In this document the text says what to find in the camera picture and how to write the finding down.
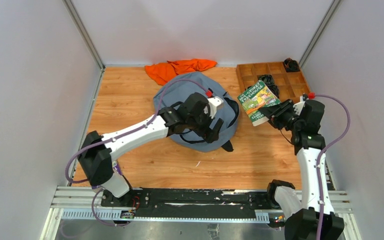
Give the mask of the aluminium frame rail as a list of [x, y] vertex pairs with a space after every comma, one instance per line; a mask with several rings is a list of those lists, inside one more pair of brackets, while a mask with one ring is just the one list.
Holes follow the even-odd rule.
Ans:
[[57, 187], [40, 238], [53, 240], [62, 223], [96, 220], [209, 224], [263, 224], [282, 231], [283, 211], [267, 200], [265, 189], [134, 188], [114, 197], [107, 190]]

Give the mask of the green treehouse book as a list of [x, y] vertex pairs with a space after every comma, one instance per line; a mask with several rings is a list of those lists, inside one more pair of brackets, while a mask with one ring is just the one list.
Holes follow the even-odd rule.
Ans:
[[259, 111], [260, 108], [272, 107], [281, 103], [262, 80], [258, 80], [257, 83], [241, 93], [237, 99], [254, 127], [269, 120]]

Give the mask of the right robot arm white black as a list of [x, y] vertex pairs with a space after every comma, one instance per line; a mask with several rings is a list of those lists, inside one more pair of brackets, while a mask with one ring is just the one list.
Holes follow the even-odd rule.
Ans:
[[258, 110], [278, 130], [292, 133], [291, 144], [300, 167], [301, 196], [292, 184], [273, 180], [267, 187], [266, 204], [280, 209], [285, 217], [287, 240], [337, 240], [344, 220], [336, 216], [326, 179], [326, 142], [319, 134], [325, 105], [314, 99], [299, 103], [286, 100]]

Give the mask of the rolled dark tie corner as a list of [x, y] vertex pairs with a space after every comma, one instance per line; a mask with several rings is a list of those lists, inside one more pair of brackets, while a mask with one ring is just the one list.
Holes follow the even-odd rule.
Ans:
[[291, 58], [285, 59], [283, 62], [283, 67], [287, 73], [295, 73], [300, 72], [300, 66], [296, 60], [293, 60]]

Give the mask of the rolled dark tie middle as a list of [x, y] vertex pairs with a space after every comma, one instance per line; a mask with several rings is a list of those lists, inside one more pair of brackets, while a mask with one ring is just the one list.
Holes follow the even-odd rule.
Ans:
[[264, 74], [258, 76], [258, 80], [264, 82], [267, 86], [275, 85], [275, 80], [271, 74]]

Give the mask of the wooden compartment tray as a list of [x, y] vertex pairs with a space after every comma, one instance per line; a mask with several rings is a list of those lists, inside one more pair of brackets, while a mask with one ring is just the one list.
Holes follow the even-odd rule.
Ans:
[[238, 64], [236, 75], [241, 93], [254, 85], [262, 75], [271, 75], [274, 78], [281, 101], [291, 99], [296, 103], [303, 94], [311, 92], [303, 73], [287, 72], [282, 61]]

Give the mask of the blue grey backpack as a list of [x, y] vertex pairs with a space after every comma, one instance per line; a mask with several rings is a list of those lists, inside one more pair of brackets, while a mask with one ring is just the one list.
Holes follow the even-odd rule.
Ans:
[[[219, 139], [207, 143], [196, 133], [186, 128], [184, 120], [179, 114], [179, 106], [193, 93], [200, 93], [207, 99], [217, 96], [224, 100], [224, 105], [217, 110], [213, 128], [217, 119], [223, 119], [223, 125], [219, 132]], [[226, 152], [233, 152], [231, 138], [236, 133], [240, 115], [239, 104], [231, 95], [215, 80], [200, 72], [178, 75], [164, 85], [153, 97], [153, 104], [159, 113], [172, 111], [180, 121], [180, 128], [170, 130], [170, 139], [177, 144], [199, 152], [207, 153], [219, 148]]]

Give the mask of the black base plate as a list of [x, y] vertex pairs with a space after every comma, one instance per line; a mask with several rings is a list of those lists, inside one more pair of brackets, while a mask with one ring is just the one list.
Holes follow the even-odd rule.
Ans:
[[279, 211], [267, 190], [134, 188], [115, 197], [104, 190], [100, 207], [132, 209], [137, 217], [254, 219], [257, 210]]

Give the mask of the orange cloth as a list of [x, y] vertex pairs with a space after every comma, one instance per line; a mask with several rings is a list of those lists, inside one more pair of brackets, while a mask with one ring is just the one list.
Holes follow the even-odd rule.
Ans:
[[146, 65], [144, 70], [153, 81], [160, 86], [164, 86], [176, 76], [206, 71], [214, 68], [217, 64], [214, 60], [193, 58]]

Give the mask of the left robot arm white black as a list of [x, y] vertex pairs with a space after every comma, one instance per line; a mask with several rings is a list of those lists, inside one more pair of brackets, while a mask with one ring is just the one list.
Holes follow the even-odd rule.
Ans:
[[129, 206], [133, 201], [132, 188], [114, 169], [117, 159], [148, 142], [180, 135], [185, 130], [196, 133], [206, 143], [215, 142], [224, 121], [218, 118], [214, 126], [211, 124], [223, 105], [224, 100], [210, 91], [207, 95], [195, 92], [184, 102], [163, 107], [130, 127], [102, 135], [90, 132], [76, 155], [87, 182], [109, 191], [120, 206]]

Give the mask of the rolled dark tie lower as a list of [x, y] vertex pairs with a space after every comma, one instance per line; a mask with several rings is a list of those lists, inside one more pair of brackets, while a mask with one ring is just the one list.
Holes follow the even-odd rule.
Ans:
[[279, 87], [276, 84], [270, 84], [267, 86], [269, 90], [277, 97], [280, 97], [280, 90]]

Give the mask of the rolled dark tie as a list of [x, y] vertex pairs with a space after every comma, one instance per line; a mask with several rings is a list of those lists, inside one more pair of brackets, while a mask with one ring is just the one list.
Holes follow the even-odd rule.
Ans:
[[280, 90], [279, 87], [276, 84], [270, 84], [267, 86], [269, 90], [277, 97], [280, 97]]
[[267, 86], [275, 85], [275, 80], [271, 74], [264, 74], [258, 76], [258, 80], [264, 82]]

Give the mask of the purple treehouse book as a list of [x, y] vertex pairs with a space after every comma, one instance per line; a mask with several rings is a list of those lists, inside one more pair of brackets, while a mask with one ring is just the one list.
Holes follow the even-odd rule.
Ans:
[[[119, 163], [117, 161], [113, 161], [111, 164], [112, 164], [113, 172], [117, 173], [120, 176], [122, 176], [123, 173], [122, 173], [122, 170], [121, 170], [121, 167], [120, 167]], [[95, 190], [95, 189], [98, 189], [98, 188], [102, 188], [102, 186], [101, 185], [92, 185], [91, 186], [92, 190]]]

